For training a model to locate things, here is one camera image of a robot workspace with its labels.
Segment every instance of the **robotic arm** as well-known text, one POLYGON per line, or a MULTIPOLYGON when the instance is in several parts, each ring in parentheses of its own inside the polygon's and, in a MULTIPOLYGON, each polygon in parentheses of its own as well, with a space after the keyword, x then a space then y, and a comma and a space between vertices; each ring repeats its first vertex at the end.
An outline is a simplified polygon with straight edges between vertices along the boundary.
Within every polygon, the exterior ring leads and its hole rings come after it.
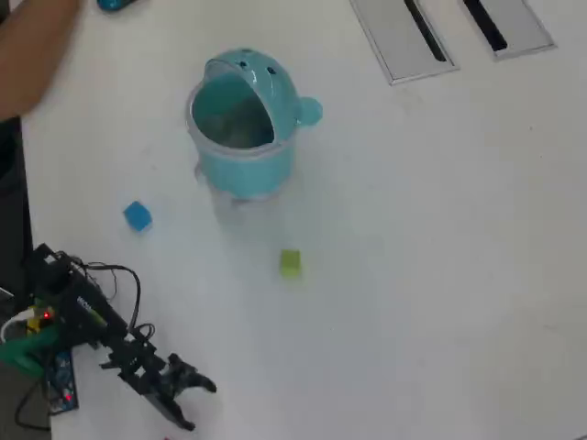
POLYGON ((119 369, 118 377, 167 419, 193 431, 195 425, 185 420, 175 398, 188 388, 214 393, 215 383, 176 354, 167 361, 155 355, 149 338, 134 323, 128 325, 78 268, 74 259, 47 245, 35 249, 26 264, 31 299, 54 311, 58 337, 53 352, 81 344, 110 348, 109 360, 101 367, 119 369))

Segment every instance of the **white table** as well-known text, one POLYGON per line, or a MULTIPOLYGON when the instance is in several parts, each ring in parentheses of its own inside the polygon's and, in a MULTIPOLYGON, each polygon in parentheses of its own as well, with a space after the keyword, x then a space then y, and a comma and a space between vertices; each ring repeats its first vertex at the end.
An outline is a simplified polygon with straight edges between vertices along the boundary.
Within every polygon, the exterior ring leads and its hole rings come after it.
MULTIPOLYGON (((530 3, 559 48, 494 63, 455 0, 426 0, 461 70, 394 87, 346 0, 91 3, 24 121, 34 239, 138 272, 160 354, 218 384, 180 399, 202 439, 584 434, 587 3, 530 3), (183 111, 205 62, 243 46, 325 118, 279 197, 229 210, 194 180, 183 111), (122 215, 135 199, 145 236, 122 215)), ((55 440, 193 438, 103 360, 76 351, 81 409, 55 440)))

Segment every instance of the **black slot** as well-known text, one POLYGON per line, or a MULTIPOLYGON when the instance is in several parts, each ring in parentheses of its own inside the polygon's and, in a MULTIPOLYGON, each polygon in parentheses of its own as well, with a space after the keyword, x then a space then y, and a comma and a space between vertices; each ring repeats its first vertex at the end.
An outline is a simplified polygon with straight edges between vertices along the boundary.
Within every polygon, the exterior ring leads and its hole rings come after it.
POLYGON ((446 61, 447 57, 445 57, 444 53, 442 53, 442 49, 440 48, 436 39, 434 38, 434 35, 430 31, 428 24, 424 20, 422 14, 420 14, 420 10, 418 9, 418 6, 415 4, 415 0, 404 0, 404 3, 410 11, 410 14, 412 14, 412 18, 415 21, 415 25, 418 26, 418 29, 420 29, 422 37, 424 37, 424 40, 430 48, 432 55, 434 55, 434 58, 436 58, 438 61, 446 61))
POLYGON ((463 0, 477 26, 491 44, 493 51, 507 48, 507 41, 479 0, 463 0))

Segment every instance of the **person's arm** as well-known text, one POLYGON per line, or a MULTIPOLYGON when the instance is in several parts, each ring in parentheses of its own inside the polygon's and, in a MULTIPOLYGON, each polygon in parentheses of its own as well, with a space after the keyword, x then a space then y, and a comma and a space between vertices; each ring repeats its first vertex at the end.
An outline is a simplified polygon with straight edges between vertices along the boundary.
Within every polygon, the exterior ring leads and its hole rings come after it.
POLYGON ((0 25, 0 121, 39 103, 72 33, 82 0, 24 0, 0 25))

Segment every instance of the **teal lid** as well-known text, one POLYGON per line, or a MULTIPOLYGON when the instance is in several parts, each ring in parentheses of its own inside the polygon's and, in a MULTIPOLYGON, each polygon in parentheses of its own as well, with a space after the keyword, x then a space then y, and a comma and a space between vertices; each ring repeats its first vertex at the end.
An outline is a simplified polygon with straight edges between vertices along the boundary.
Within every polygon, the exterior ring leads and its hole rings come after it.
POLYGON ((288 139, 298 125, 311 126, 322 118, 322 105, 313 98, 300 98, 290 75, 272 57, 252 49, 236 49, 205 66, 207 80, 227 73, 245 80, 260 98, 277 141, 288 139))

